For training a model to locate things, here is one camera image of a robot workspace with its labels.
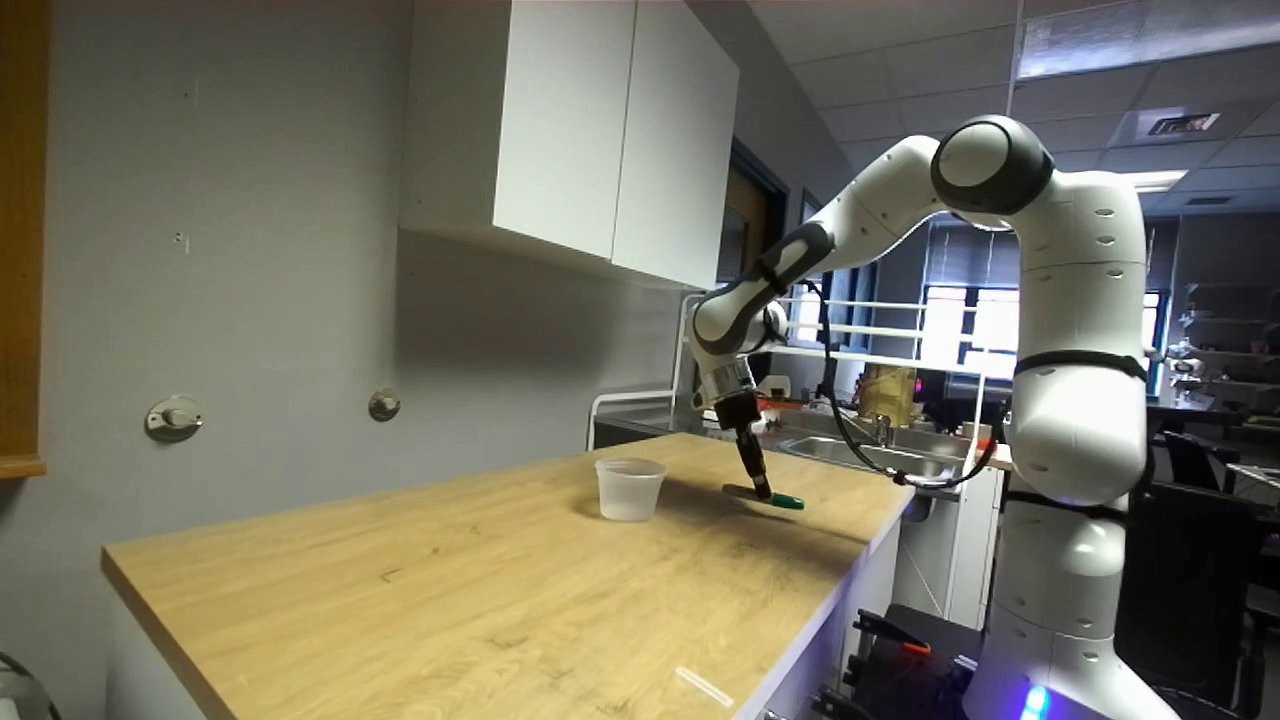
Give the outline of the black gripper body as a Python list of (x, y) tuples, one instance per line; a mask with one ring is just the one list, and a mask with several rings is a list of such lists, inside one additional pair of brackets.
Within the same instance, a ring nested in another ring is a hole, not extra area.
[(751, 390), (730, 392), (716, 406), (716, 422), (738, 442), (741, 459), (758, 464), (762, 459), (762, 442), (751, 434), (751, 424), (762, 422), (758, 392)]

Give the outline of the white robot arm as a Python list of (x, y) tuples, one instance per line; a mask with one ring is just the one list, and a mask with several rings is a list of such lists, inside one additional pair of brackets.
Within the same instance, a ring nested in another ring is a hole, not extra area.
[(1066, 172), (1011, 118), (905, 136), (816, 215), (707, 292), (688, 352), (719, 424), (762, 469), (749, 329), (812, 273), (886, 261), (929, 215), (1005, 227), (1020, 247), (1005, 504), (967, 720), (1182, 720), (1117, 653), (1130, 534), (1117, 504), (1147, 469), (1144, 213), (1117, 172)]

